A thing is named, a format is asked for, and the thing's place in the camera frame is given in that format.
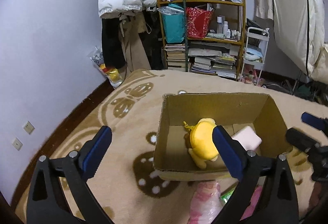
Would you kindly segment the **person's right hand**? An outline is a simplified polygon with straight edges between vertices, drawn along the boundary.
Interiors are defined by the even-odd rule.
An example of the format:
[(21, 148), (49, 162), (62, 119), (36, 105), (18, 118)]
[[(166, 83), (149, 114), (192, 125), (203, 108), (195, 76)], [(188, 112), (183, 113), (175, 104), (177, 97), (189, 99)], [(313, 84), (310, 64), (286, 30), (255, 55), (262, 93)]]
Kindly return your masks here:
[(315, 182), (305, 223), (327, 223), (327, 182)]

